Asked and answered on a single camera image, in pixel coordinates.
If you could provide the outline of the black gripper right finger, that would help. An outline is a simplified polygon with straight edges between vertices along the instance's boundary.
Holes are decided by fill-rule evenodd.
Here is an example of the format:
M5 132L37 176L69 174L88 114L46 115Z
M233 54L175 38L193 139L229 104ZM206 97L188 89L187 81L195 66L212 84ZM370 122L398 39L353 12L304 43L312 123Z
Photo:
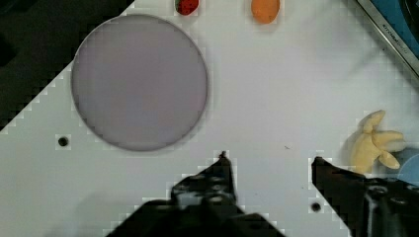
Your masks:
M311 163L311 182L352 237L419 237L417 186L394 178L367 178L321 157Z

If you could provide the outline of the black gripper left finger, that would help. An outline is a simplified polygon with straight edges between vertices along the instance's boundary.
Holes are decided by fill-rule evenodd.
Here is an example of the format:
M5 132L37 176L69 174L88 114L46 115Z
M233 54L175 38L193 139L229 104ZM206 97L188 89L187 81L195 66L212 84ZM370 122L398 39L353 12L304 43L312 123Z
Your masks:
M232 164L225 152L200 173L151 200L106 237L286 237L258 213L237 205Z

